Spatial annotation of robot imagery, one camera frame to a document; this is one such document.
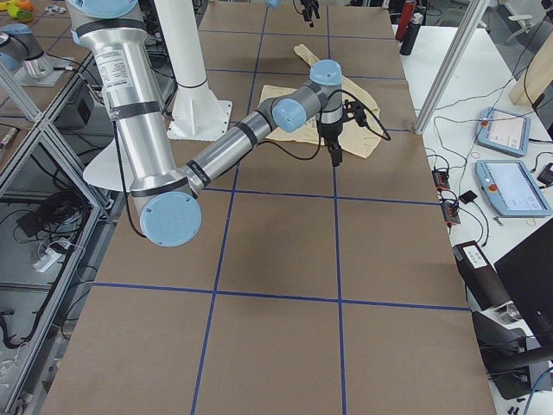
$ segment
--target blue tape line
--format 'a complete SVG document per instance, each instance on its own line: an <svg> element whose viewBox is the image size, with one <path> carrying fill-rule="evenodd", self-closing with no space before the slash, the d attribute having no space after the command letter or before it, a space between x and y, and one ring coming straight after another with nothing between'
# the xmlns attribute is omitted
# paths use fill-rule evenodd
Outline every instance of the blue tape line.
<svg viewBox="0 0 553 415"><path fill-rule="evenodd" d="M267 14L268 14L269 8L265 9L265 16L263 20L263 29L262 31L265 31L265 24L267 23ZM259 55L261 53L261 45L263 44L263 32L261 34L261 39L259 40L259 49L257 50L257 58L256 58L256 71L257 66L259 65ZM256 75L253 75L253 80L251 82L251 91L250 91L250 99L248 102L248 109L246 112L250 112L251 107L251 97L253 95L253 87L255 85L256 81ZM232 183L232 192L231 192L231 200L229 201L228 205L228 213L226 215L226 224L225 224L225 231L223 233L223 241L221 243L221 253L219 255L219 263L217 264L217 275L215 277L215 284L213 286L213 295L211 304L209 307L209 315L207 318L207 326L206 326L206 333L204 335L204 342L201 349L201 357L200 357L200 365L198 367L198 375L196 377L196 386L194 388L194 399L192 401L192 407L190 409L190 415L195 415L196 413L196 406L198 404L198 396L200 394L200 384L201 384L201 375L203 374L203 368L204 363L206 360L206 353L207 353L207 343L209 341L209 332L211 331L211 323L213 320L213 311L215 310L215 300L217 299L217 289L219 287L219 279L221 275L221 268L223 265L223 258L225 257L225 249L226 249L226 239L228 237L228 229L231 223L231 216L232 216L232 205L234 203L234 195L236 190L236 184L238 183L238 176L240 174L240 168L239 166L234 171L234 182Z"/></svg>
<svg viewBox="0 0 553 415"><path fill-rule="evenodd" d="M290 296L279 294L265 294L263 292L241 292L241 291L228 291L228 290L206 290L201 288L188 288L188 287L171 287L168 285L144 285L144 284L125 284L125 283L103 283L93 282L92 285L96 287L107 288L122 288L130 290L150 290L150 291L176 291L176 292L190 292L193 294L217 294L221 296L235 296L235 297L258 297L258 298L275 298L282 300L297 300L297 301L314 301L319 303L338 303L338 298L325 298L325 297L304 297L304 296ZM457 307L451 305L432 305L432 304L414 304L414 303L391 303L384 301L369 301L369 300L352 300L341 299L342 303L357 304L357 305L371 305L375 307L392 307L402 309L423 309L423 310L449 310L449 311L470 311L468 307Z"/></svg>
<svg viewBox="0 0 553 415"><path fill-rule="evenodd" d="M332 59L332 54L330 53L330 14L327 5L327 49L328 49L328 59Z"/></svg>
<svg viewBox="0 0 553 415"><path fill-rule="evenodd" d="M201 29L199 32L205 33L226 33L226 34L236 34L236 35L261 35L260 32L249 32L249 31L236 31L236 30L217 30L217 29ZM373 40L373 41L395 41L393 37L378 37L378 36L346 36L346 35L330 35L329 32L327 35L315 35L310 33L275 33L275 32L263 32L264 35L271 36L296 36L296 37L335 37L337 39L362 39L362 40Z"/></svg>
<svg viewBox="0 0 553 415"><path fill-rule="evenodd" d="M286 73L286 72L270 72L270 71L245 71L241 69L218 69L214 67L206 68L208 72L228 72L228 73L252 73L254 76L256 74L267 74L267 75L283 75L283 76L305 76L308 74L308 71L305 73ZM350 75L344 73L347 78L361 78L362 80L406 80L405 78L397 78L390 76L364 76L364 75Z"/></svg>
<svg viewBox="0 0 553 415"><path fill-rule="evenodd" d="M217 291L222 296L232 297L254 297L254 298L274 298L277 300L295 300L295 301L309 301L316 303L338 303L336 298L325 297L303 297L303 296L289 296L285 294L265 294L263 292L240 292L240 291Z"/></svg>
<svg viewBox="0 0 553 415"><path fill-rule="evenodd" d="M338 184L336 168L333 169L334 185L334 238L336 241L336 283L338 285L338 327L340 329L340 374L342 390L342 415L347 415L346 352L344 345L344 316L342 307L342 272L340 262L340 222L338 215Z"/></svg>
<svg viewBox="0 0 553 415"><path fill-rule="evenodd" d="M411 303L389 303L382 301L365 300L342 300L345 304L374 305L378 307L395 307L399 309L423 309L423 310L446 310L446 311L470 311L468 307L457 307L454 305L431 305L431 304L411 304Z"/></svg>
<svg viewBox="0 0 553 415"><path fill-rule="evenodd" d="M213 285L213 294L211 303L209 305L209 314L207 316L206 332L204 334L204 341L201 347L200 365L198 366L198 374L196 376L196 385L194 388L194 398L192 400L192 407L190 414L196 413L196 406L198 404L198 396L200 394L201 375L203 374L204 364L206 361L207 343L209 341L209 333L211 332L211 323L213 320L213 312L215 310L215 300L217 299L217 288L219 287L219 279L221 275L221 269L223 266L223 258L225 257L226 239L228 237L228 229L231 223L232 205L234 203L234 189L236 188L236 182L238 181L238 170L234 173L234 182L232 184L231 200L228 204L228 212L226 214L225 231L223 232L223 240L221 242L221 251L219 255L219 263L217 264L217 274L215 276L215 283Z"/></svg>
<svg viewBox="0 0 553 415"><path fill-rule="evenodd" d="M199 293L199 294L213 294L213 290L202 290L201 288L171 287L168 285L102 283L97 281L94 281L92 285L96 287L130 288L134 290L177 291L177 292L193 292L193 293Z"/></svg>
<svg viewBox="0 0 553 415"><path fill-rule="evenodd" d="M230 192L227 188L205 188L212 192ZM240 193L243 195L269 195L269 196L288 196L288 197L305 197L312 199L333 199L334 196L330 195L307 195L301 193L278 193L278 192L264 192L261 190L241 190L235 189L234 193ZM357 196L336 196L339 201L374 201L377 203L399 203L404 205L423 205L423 206L440 206L437 201L400 201L395 199L376 199L371 197L357 197Z"/></svg>

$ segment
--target brown cardboard surface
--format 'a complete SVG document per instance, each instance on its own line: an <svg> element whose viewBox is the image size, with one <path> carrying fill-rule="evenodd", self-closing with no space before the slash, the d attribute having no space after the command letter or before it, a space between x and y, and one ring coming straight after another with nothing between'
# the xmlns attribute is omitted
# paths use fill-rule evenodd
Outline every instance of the brown cardboard surface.
<svg viewBox="0 0 553 415"><path fill-rule="evenodd" d="M221 290L336 298L332 200L234 197Z"/></svg>
<svg viewBox="0 0 553 415"><path fill-rule="evenodd" d="M188 412L210 300L93 288L41 414Z"/></svg>
<svg viewBox="0 0 553 415"><path fill-rule="evenodd" d="M344 298L467 307L439 206L338 201L338 216Z"/></svg>
<svg viewBox="0 0 553 415"><path fill-rule="evenodd" d="M177 167L184 166L195 156L200 154L209 144L208 141L191 141L191 140L171 140L171 152L175 159ZM230 169L224 175L214 180L209 188L224 188L231 189L234 184L234 170Z"/></svg>
<svg viewBox="0 0 553 415"><path fill-rule="evenodd" d="M351 78L369 92L380 108L380 121L386 128L412 131L416 122L409 84L406 80L369 80Z"/></svg>
<svg viewBox="0 0 553 415"><path fill-rule="evenodd" d="M341 413L336 304L218 297L196 413Z"/></svg>
<svg viewBox="0 0 553 415"><path fill-rule="evenodd" d="M329 7L329 10L331 36L394 38L388 10L376 7L357 8L355 12L345 7Z"/></svg>
<svg viewBox="0 0 553 415"><path fill-rule="evenodd" d="M261 33L266 9L264 4L210 2L200 30Z"/></svg>
<svg viewBox="0 0 553 415"><path fill-rule="evenodd" d="M260 36L248 33L200 32L206 69L249 71L256 68Z"/></svg>
<svg viewBox="0 0 553 415"><path fill-rule="evenodd" d="M348 413L494 414L471 316L344 304Z"/></svg>
<svg viewBox="0 0 553 415"><path fill-rule="evenodd" d="M248 73L231 85L231 77L215 76L212 88L243 99L253 87L252 108L264 83L307 80L308 66L292 50L298 41L328 57L327 37L306 34L293 8L266 15L263 5L209 8L202 28L212 31L200 33L206 67ZM362 82L382 102L383 120L403 128L413 109L388 17L358 8L333 13L330 8L331 33L352 37L331 38L330 56L346 75L366 77ZM287 25L286 35L266 34ZM324 20L315 22L313 34L325 27ZM302 35L290 35L296 31ZM248 85L256 68L302 75L257 73ZM470 313L444 310L466 302L422 140L407 132L392 138L368 160L344 155L336 170L338 199L326 149L310 163L269 144L256 149L213 183L225 191L202 192L200 233L179 248L139 239L122 218L98 281L151 290L94 289L44 413L336 415L342 405L352 415L493 413ZM203 145L173 142L177 163ZM283 145L302 155L314 150ZM236 191L229 192L235 171Z"/></svg>
<svg viewBox="0 0 553 415"><path fill-rule="evenodd" d="M207 81L218 99L232 101L231 121L240 121L248 115L253 73L207 71Z"/></svg>
<svg viewBox="0 0 553 415"><path fill-rule="evenodd" d="M298 156L311 156L312 144L279 143ZM240 164L237 189L303 195L333 194L332 162L326 147L308 162L295 160L271 144L263 144Z"/></svg>
<svg viewBox="0 0 553 415"><path fill-rule="evenodd" d="M190 242L175 248L161 248L138 237L122 215L97 281L211 290L229 199L228 193L204 192L200 197L200 231Z"/></svg>
<svg viewBox="0 0 553 415"><path fill-rule="evenodd" d="M303 7L300 2L296 2L298 9ZM319 8L321 19L317 20L313 16L314 27L303 21L303 16L297 14L294 6L281 4L277 9L269 9L267 14L267 23L265 24L265 33L280 35L327 35L327 7L321 5Z"/></svg>
<svg viewBox="0 0 553 415"><path fill-rule="evenodd" d="M395 39L330 38L330 57L347 77L405 79Z"/></svg>
<svg viewBox="0 0 553 415"><path fill-rule="evenodd" d="M259 54L259 72L309 74L309 65L295 53L294 46L303 43L320 59L328 58L328 41L322 36L265 35Z"/></svg>
<svg viewBox="0 0 553 415"><path fill-rule="evenodd" d="M336 170L339 196L438 202L421 136L391 132L368 159L344 153Z"/></svg>

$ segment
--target beige cloth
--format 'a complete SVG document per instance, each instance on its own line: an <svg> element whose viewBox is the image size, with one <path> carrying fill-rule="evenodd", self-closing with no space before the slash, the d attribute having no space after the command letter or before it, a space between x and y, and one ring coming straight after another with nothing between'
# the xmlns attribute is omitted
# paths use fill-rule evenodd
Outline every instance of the beige cloth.
<svg viewBox="0 0 553 415"><path fill-rule="evenodd" d="M319 61L319 58L305 45L296 46L294 52L310 66L313 66ZM371 94L345 76L342 76L342 89L355 95L361 102L368 106L376 116L379 115L380 109ZM295 89L293 88L265 85L261 92L260 102L263 102L267 98L280 97L294 91ZM369 114L367 114L367 122L373 130L382 133L376 121ZM275 141L297 141L312 144L317 144L319 142L315 118L309 119L302 128L294 132L288 133L277 129L267 138ZM343 150L356 156L367 158L372 154L374 149L376 149L378 143L380 143L380 137L368 131L366 128L359 127L355 121L344 124L344 131L340 135L340 145Z"/></svg>

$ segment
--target white label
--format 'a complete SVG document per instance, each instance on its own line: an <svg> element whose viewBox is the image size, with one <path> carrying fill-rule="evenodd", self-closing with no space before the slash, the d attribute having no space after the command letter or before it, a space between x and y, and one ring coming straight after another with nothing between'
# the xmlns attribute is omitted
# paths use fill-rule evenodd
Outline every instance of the white label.
<svg viewBox="0 0 553 415"><path fill-rule="evenodd" d="M102 81L104 81L105 90L108 93L117 91L121 88L131 88L134 86L130 77L129 64L124 53L121 50L112 50L96 56L96 63Z"/></svg>
<svg viewBox="0 0 553 415"><path fill-rule="evenodd" d="M468 260L474 268L482 268L487 265L486 260L482 258L482 255L476 246L465 246L463 251L465 251Z"/></svg>

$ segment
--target red bottle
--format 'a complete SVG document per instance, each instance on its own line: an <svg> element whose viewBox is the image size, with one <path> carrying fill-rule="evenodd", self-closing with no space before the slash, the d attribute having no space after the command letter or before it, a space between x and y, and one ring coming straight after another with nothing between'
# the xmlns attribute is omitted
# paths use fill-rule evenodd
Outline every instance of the red bottle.
<svg viewBox="0 0 553 415"><path fill-rule="evenodd" d="M407 31L407 26L415 13L416 0L405 0L404 9L401 11L399 24L397 26L396 40L402 41Z"/></svg>

